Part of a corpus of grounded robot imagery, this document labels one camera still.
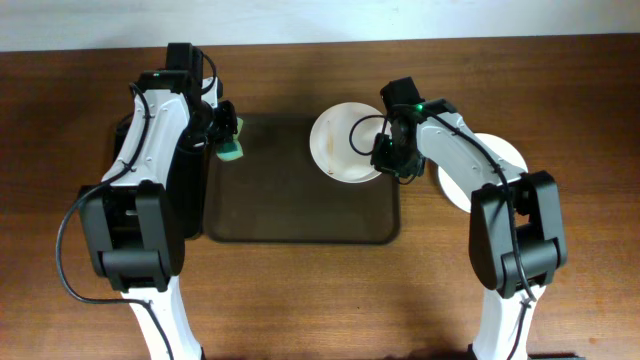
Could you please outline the white plate back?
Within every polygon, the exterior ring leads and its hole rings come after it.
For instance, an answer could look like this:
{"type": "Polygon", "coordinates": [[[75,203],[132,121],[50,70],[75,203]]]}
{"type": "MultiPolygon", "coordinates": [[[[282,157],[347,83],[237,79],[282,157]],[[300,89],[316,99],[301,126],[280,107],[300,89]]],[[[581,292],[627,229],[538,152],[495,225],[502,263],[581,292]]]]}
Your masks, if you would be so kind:
{"type": "Polygon", "coordinates": [[[309,147],[320,170],[343,183],[364,183],[381,173],[370,164],[374,140],[383,127],[383,114],[357,102],[340,103],[325,110],[314,122],[309,147]]]}

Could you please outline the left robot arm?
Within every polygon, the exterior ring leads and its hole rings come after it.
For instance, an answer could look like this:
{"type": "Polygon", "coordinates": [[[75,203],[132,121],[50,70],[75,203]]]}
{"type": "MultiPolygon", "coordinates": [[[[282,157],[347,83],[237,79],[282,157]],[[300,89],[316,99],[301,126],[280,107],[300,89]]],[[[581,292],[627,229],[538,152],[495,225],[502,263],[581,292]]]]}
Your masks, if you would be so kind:
{"type": "Polygon", "coordinates": [[[148,71],[131,93],[112,165],[72,209],[95,273],[118,292],[114,303],[131,307],[151,357],[202,359],[180,274],[187,240],[202,231],[208,157],[241,157],[242,122],[217,76],[148,71]]]}

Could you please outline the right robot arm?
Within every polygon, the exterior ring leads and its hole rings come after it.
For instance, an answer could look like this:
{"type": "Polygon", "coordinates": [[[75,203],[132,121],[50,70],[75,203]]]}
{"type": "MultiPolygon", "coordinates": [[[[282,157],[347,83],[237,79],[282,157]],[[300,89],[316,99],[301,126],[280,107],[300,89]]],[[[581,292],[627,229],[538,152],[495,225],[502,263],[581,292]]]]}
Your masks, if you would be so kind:
{"type": "Polygon", "coordinates": [[[491,150],[444,99],[391,103],[371,163],[410,183],[431,160],[470,201],[469,258],[484,286],[473,359],[527,359],[535,309],[568,258],[558,186],[491,150]]]}

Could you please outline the green yellow sponge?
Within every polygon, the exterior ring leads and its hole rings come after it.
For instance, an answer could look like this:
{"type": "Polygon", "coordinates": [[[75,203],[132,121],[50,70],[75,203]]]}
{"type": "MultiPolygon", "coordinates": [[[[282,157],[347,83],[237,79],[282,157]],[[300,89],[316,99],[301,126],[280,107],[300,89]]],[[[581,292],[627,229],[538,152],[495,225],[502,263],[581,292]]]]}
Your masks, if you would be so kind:
{"type": "Polygon", "coordinates": [[[244,155],[243,148],[240,144],[239,137],[244,125],[242,118],[237,118],[237,133],[232,136],[232,141],[224,144],[220,144],[215,149],[215,154],[218,159],[223,162],[230,162],[238,160],[244,155]]]}

